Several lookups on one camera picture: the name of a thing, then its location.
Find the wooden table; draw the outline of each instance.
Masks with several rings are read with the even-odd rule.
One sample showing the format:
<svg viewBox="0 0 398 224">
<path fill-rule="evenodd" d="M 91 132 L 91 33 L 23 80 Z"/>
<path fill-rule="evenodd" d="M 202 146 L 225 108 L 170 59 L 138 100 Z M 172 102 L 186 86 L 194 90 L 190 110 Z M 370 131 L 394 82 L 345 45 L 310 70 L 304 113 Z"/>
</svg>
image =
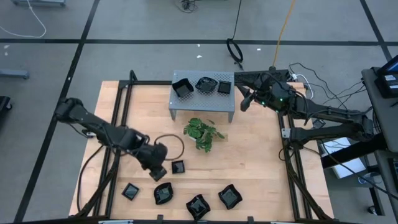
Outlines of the wooden table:
<svg viewBox="0 0 398 224">
<path fill-rule="evenodd" d="M 304 92 L 302 83 L 292 85 L 298 91 Z M 117 86 L 118 82 L 102 83 L 95 115 L 111 121 Z M 184 174 L 173 175 L 171 162 L 165 161 L 163 165 L 167 174 L 155 182 L 149 176 L 149 171 L 142 170 L 135 158 L 122 157 L 111 218 L 155 220 L 158 214 L 163 214 L 165 220 L 193 220 L 185 204 L 197 194 L 202 194 L 211 207 L 211 212 L 203 217 L 204 220 L 244 221 L 248 216 L 253 216 L 256 221 L 293 221 L 285 162 L 278 159 L 282 143 L 277 114 L 256 103 L 252 103 L 246 112 L 240 111 L 239 104 L 243 97 L 236 89 L 236 112 L 232 123 L 228 123 L 226 113 L 199 111 L 178 111 L 177 119 L 172 121 L 168 106 L 170 88 L 168 85 L 134 85 L 127 125 L 148 134 L 152 139 L 151 144 L 162 134 L 179 135 L 185 143 L 182 159 L 186 171 Z M 224 140 L 215 139 L 208 154 L 195 149 L 195 143 L 182 134 L 183 127 L 193 117 L 214 121 L 218 131 L 226 136 Z M 303 121 L 297 120 L 295 125 L 303 126 Z M 167 157 L 175 157 L 180 153 L 181 145 L 178 140 L 164 138 L 161 142 L 169 149 Z M 315 142 L 306 146 L 317 150 Z M 98 147 L 96 139 L 88 140 L 82 163 Z M 300 153 L 308 191 L 325 213 L 333 217 L 319 155 L 305 150 L 301 150 Z M 103 154 L 104 150 L 85 170 L 82 178 L 81 206 L 88 201 L 98 186 Z M 133 201 L 121 195 L 129 182 L 140 189 Z M 164 182 L 172 183 L 174 197 L 164 205 L 156 205 L 154 189 Z M 218 198 L 218 192 L 229 184 L 234 184 L 243 197 L 243 201 L 232 210 L 227 210 Z M 297 188 L 296 191 L 301 217 L 305 217 L 301 194 Z M 107 196 L 108 191 L 105 190 L 100 214 L 104 213 Z M 75 191 L 70 214 L 76 212 Z"/>
</svg>

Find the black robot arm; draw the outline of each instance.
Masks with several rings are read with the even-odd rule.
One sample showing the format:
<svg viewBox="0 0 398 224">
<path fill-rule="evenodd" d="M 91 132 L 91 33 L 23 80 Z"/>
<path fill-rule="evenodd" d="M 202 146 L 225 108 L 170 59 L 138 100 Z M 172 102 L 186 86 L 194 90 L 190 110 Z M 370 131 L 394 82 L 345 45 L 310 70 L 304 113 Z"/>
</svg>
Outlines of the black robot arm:
<svg viewBox="0 0 398 224">
<path fill-rule="evenodd" d="M 141 167 L 149 169 L 149 175 L 158 181 L 167 171 L 162 163 L 167 155 L 167 148 L 161 144 L 148 144 L 149 137 L 128 127 L 115 127 L 103 119 L 88 112 L 83 103 L 76 98 L 64 99 L 55 110 L 58 121 L 67 124 L 80 124 L 96 134 L 101 144 L 122 150 L 141 163 Z"/>
<path fill-rule="evenodd" d="M 257 77 L 241 78 L 243 84 L 254 90 L 239 86 L 244 96 L 241 110 L 246 111 L 250 103 L 255 101 L 282 115 L 291 115 L 293 119 L 320 118 L 328 121 L 342 123 L 339 126 L 303 129 L 282 129 L 282 137 L 294 148 L 302 149 L 303 145 L 311 140 L 349 137 L 358 141 L 368 141 L 373 137 L 373 122 L 363 112 L 356 110 L 343 110 L 323 106 L 306 99 L 286 82 L 278 81 L 271 73 L 266 72 Z"/>
</svg>

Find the yellow cable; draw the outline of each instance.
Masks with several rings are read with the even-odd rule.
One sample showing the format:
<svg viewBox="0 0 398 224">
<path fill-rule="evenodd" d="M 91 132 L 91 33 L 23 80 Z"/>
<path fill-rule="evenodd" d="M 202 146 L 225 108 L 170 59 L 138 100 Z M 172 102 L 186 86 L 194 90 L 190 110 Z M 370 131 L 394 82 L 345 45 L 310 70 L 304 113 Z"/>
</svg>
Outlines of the yellow cable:
<svg viewBox="0 0 398 224">
<path fill-rule="evenodd" d="M 277 43 L 277 45 L 276 45 L 276 50 L 275 50 L 274 62 L 272 63 L 272 66 L 274 66 L 274 67 L 275 67 L 276 60 L 277 60 L 277 58 L 278 58 L 278 50 L 279 50 L 280 38 L 282 37 L 282 34 L 284 33 L 286 23 L 287 23 L 287 21 L 289 20 L 290 14 L 291 14 L 292 11 L 293 11 L 293 7 L 294 7 L 295 1 L 296 1 L 296 0 L 292 0 L 292 4 L 290 5 L 289 12 L 287 13 L 284 26 L 282 26 L 282 30 L 280 31 L 280 34 L 279 34 L 279 39 L 278 39 L 278 43 Z"/>
</svg>

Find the perforated metal shelf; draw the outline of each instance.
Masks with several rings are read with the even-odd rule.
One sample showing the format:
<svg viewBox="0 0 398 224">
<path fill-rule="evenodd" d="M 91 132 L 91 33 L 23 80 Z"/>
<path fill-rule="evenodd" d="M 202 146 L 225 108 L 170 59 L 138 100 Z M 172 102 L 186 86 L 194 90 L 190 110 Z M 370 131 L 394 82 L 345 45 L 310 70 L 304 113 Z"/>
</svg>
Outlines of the perforated metal shelf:
<svg viewBox="0 0 398 224">
<path fill-rule="evenodd" d="M 195 88 L 195 85 L 202 77 L 209 77 L 216 81 L 231 82 L 231 91 L 229 94 L 218 93 L 218 85 L 211 93 L 204 93 Z M 176 92 L 171 88 L 169 109 L 172 118 L 175 119 L 175 110 L 194 110 L 194 111 L 217 111 L 229 112 L 232 120 L 235 112 L 235 94 L 234 94 L 234 73 L 233 72 L 204 72 L 204 71 L 185 71 L 176 70 L 173 75 L 173 83 L 187 78 L 194 91 L 188 95 L 179 98 Z"/>
</svg>

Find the green plant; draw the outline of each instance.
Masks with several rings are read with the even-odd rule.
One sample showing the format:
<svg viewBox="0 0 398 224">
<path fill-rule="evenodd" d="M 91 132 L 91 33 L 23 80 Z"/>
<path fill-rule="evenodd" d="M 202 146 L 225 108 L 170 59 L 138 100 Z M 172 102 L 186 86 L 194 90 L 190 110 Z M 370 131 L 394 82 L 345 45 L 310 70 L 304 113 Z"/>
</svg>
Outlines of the green plant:
<svg viewBox="0 0 398 224">
<path fill-rule="evenodd" d="M 209 119 L 208 121 L 211 123 L 211 126 L 205 124 L 199 118 L 192 118 L 189 121 L 189 124 L 184 128 L 184 134 L 197 140 L 197 149 L 204 149 L 205 152 L 210 152 L 213 137 L 218 136 L 219 138 L 224 139 L 224 136 L 219 133 L 215 127 L 213 127 L 215 123 Z"/>
</svg>

